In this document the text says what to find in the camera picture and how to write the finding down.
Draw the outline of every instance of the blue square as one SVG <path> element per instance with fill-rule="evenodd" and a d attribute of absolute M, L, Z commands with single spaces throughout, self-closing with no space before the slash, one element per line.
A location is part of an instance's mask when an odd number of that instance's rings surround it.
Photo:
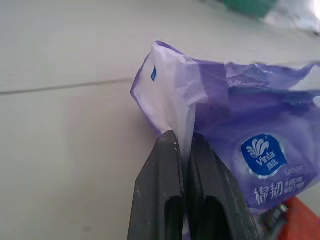
<path fill-rule="evenodd" d="M 260 176 L 276 174 L 287 160 L 276 138 L 268 134 L 252 137 L 242 144 L 241 152 L 250 169 Z"/>
<path fill-rule="evenodd" d="M 155 81 L 156 76 L 157 76 L 157 70 L 156 70 L 156 66 L 154 66 L 153 72 L 151 74 L 152 81 Z"/>

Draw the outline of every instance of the purple plastic bag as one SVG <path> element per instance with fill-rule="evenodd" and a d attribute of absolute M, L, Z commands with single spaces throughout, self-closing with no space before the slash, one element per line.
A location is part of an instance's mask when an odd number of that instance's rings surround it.
<path fill-rule="evenodd" d="M 131 94 L 159 134 L 174 131 L 184 161 L 202 134 L 259 213 L 319 181 L 319 89 L 319 63 L 223 64 L 156 41 Z"/>

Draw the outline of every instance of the vinda logo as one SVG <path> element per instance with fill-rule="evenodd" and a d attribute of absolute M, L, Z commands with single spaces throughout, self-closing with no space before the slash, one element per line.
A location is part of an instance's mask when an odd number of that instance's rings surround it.
<path fill-rule="evenodd" d="M 277 139 L 261 134 L 245 141 L 241 146 L 244 160 L 250 169 L 261 176 L 272 175 L 287 160 Z"/>
<path fill-rule="evenodd" d="M 251 157 L 256 159 L 257 157 L 264 154 L 265 150 L 269 148 L 269 145 L 270 144 L 268 141 L 265 142 L 263 139 L 260 139 L 259 141 L 257 139 L 254 139 L 252 141 L 252 147 L 247 146 L 246 149 Z"/>

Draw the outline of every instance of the tile grout line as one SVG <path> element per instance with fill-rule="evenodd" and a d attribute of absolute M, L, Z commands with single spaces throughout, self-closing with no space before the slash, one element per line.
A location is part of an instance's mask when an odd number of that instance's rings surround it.
<path fill-rule="evenodd" d="M 126 82 L 133 82 L 133 78 L 123 78 L 123 79 L 110 80 L 110 81 L 94 81 L 94 82 L 86 82 L 86 83 L 79 83 L 79 84 L 41 87 L 41 88 L 25 89 L 25 90 L 0 91 L 0 96 L 39 93 L 39 92 L 46 92 L 46 91 L 75 89 L 75 88 L 100 86 L 100 85 L 115 84 L 115 83 L 126 83 Z"/>

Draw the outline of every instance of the green object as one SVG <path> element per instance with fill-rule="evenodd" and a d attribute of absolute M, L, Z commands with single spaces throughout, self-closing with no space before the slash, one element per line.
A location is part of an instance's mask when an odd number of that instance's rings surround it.
<path fill-rule="evenodd" d="M 277 0 L 224 0 L 224 5 L 249 16 L 264 18 Z"/>

